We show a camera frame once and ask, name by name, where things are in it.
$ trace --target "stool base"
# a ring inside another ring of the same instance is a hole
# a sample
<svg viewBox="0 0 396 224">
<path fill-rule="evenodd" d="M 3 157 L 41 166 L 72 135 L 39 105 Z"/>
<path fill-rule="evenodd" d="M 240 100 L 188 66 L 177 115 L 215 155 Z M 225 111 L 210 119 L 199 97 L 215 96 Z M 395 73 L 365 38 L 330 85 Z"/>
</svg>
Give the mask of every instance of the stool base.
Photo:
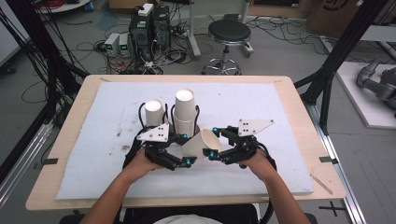
<svg viewBox="0 0 396 224">
<path fill-rule="evenodd" d="M 226 67 L 227 63 L 233 64 L 233 67 Z M 208 68 L 216 71 L 217 75 L 230 75 L 230 72 L 233 72 L 233 74 L 236 76 L 242 75 L 239 65 L 231 59 L 227 59 L 227 61 L 224 61 L 222 59 L 212 59 L 204 66 L 201 74 L 207 75 Z"/>
</svg>

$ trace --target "person's arm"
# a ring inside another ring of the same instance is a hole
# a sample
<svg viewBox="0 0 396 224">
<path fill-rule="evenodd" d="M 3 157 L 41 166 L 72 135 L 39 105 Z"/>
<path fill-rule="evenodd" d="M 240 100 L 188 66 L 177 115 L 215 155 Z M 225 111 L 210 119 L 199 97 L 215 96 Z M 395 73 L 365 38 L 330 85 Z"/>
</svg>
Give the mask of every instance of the person's arm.
<svg viewBox="0 0 396 224">
<path fill-rule="evenodd" d="M 145 150 L 141 149 L 128 166 L 111 182 L 107 190 L 80 223 L 113 223 L 131 184 L 149 171 L 160 168 L 162 167 L 149 161 L 145 156 Z"/>
<path fill-rule="evenodd" d="M 250 160 L 242 161 L 240 164 L 248 166 L 253 174 L 265 183 L 279 223 L 310 223 L 264 153 L 257 150 L 256 155 Z"/>
</svg>

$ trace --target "wheel caster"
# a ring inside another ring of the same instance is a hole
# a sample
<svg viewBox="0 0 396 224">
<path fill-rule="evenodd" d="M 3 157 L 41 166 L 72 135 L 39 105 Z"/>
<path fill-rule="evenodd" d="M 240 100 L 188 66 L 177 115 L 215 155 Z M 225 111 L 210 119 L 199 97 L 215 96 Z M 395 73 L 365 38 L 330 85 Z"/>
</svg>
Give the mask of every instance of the wheel caster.
<svg viewBox="0 0 396 224">
<path fill-rule="evenodd" d="M 10 74 L 15 74 L 17 72 L 17 69 L 11 65 L 11 63 L 6 63 L 6 69 L 7 72 Z"/>
</svg>

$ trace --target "white paper sheet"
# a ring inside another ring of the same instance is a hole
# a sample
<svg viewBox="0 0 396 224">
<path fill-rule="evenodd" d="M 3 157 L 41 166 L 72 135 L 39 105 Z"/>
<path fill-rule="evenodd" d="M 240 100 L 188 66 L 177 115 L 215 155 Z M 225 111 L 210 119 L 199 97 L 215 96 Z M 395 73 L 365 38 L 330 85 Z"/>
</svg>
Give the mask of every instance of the white paper sheet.
<svg viewBox="0 0 396 224">
<path fill-rule="evenodd" d="M 137 132 L 138 107 L 158 99 L 169 108 L 176 92 L 193 90 L 201 113 L 201 129 L 238 125 L 239 119 L 273 119 L 275 124 L 256 136 L 276 160 L 292 193 L 308 194 L 313 185 L 306 171 L 282 105 L 272 84 L 237 83 L 103 83 L 73 148 L 57 199 L 97 199 L 121 170 Z M 223 147 L 226 139 L 221 138 Z M 171 153 L 181 147 L 172 145 Z M 127 198 L 265 195 L 264 184 L 238 165 L 198 160 L 190 169 L 150 172 L 133 184 Z"/>
</svg>

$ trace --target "mounting plate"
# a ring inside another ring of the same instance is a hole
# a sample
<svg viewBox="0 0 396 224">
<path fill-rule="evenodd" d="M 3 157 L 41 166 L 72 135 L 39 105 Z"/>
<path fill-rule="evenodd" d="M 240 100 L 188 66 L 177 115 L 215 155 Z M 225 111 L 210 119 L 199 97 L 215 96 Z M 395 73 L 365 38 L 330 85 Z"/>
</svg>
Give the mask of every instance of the mounting plate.
<svg viewBox="0 0 396 224">
<path fill-rule="evenodd" d="M 253 135 L 261 132 L 272 124 L 274 124 L 273 119 L 240 119 L 238 135 L 240 137 Z"/>
<path fill-rule="evenodd" d="M 139 134 L 137 136 L 137 139 L 142 141 L 150 141 L 150 142 L 167 142 L 168 134 L 169 134 L 169 123 L 165 123 L 145 133 Z"/>
</svg>

